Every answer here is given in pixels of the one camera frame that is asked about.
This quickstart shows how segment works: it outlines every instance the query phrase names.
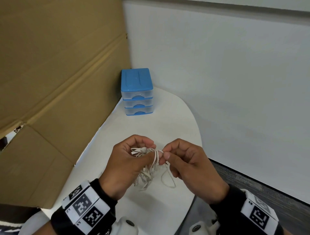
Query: finger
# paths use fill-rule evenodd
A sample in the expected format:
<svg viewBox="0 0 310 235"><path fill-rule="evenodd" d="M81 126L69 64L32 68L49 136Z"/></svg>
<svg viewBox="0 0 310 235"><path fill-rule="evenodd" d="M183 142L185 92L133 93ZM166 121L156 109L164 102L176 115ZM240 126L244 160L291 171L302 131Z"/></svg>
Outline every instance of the finger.
<svg viewBox="0 0 310 235"><path fill-rule="evenodd" d="M180 174L182 174L188 167L186 162L173 153L164 152L164 158L170 163L171 166L175 167Z"/></svg>
<svg viewBox="0 0 310 235"><path fill-rule="evenodd" d="M171 143L167 144L164 148L163 151L164 152L171 152L173 149L181 149L183 151L186 152L186 150L193 146L194 144L187 142L185 140L182 139L176 139L174 141L172 141Z"/></svg>
<svg viewBox="0 0 310 235"><path fill-rule="evenodd" d="M162 157L162 152L158 152L159 157ZM137 157L136 159L136 169L137 171L142 170L145 166L152 165L155 159L155 152L147 153L141 157Z"/></svg>
<svg viewBox="0 0 310 235"><path fill-rule="evenodd" d="M128 153L130 152L130 148L138 147L147 147L147 148L156 148L154 141L148 137L141 136L141 135L132 135L127 139L120 142L119 145L121 148L125 149Z"/></svg>
<svg viewBox="0 0 310 235"><path fill-rule="evenodd" d="M173 177L177 178L180 175L178 170L175 167L173 167L172 165L170 165L169 168L170 168L170 171L171 171L171 174L173 175Z"/></svg>

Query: cardboard box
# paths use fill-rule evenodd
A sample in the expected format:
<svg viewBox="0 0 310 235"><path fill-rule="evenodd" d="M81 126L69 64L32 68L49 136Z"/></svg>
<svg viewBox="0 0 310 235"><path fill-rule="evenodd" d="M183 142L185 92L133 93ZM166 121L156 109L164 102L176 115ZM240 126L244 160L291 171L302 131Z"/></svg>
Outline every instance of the cardboard box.
<svg viewBox="0 0 310 235"><path fill-rule="evenodd" d="M51 208L130 68L121 0L0 2L0 203Z"/></svg>

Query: tangled cable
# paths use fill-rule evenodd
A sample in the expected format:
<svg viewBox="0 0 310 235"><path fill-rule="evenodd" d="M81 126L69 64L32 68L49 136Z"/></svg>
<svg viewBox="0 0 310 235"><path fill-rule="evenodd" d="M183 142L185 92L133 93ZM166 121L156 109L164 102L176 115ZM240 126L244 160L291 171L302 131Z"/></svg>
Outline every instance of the tangled cable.
<svg viewBox="0 0 310 235"><path fill-rule="evenodd" d="M153 178L154 178L154 174L157 170L158 167L161 167L159 165L159 153L158 152L162 152L161 150L155 150L155 149L152 149L152 148L147 148L147 147L142 147L142 148L131 148L131 154L134 156L134 157L141 157L145 154L148 154L150 152L155 152L155 157L154 157L154 161L153 161L153 164L151 165L150 168L148 168L148 166L145 166L143 168L143 170L140 172L140 174L138 175L137 179L135 180L134 182L134 186L140 186L140 191L144 191L148 188L148 186L151 184ZM168 164L165 163L165 166L166 166L166 170L165 172L162 174L162 177L164 176L164 174L166 172L168 172L169 176L171 177L172 181L173 181L173 184L174 186L169 186L167 184L164 183L164 181L162 180L162 177L161 177L161 181L162 183L166 186L166 187L169 187L169 188L175 188L176 185L175 185L175 182L173 180L173 177L171 175L171 173L169 172L168 170Z"/></svg>

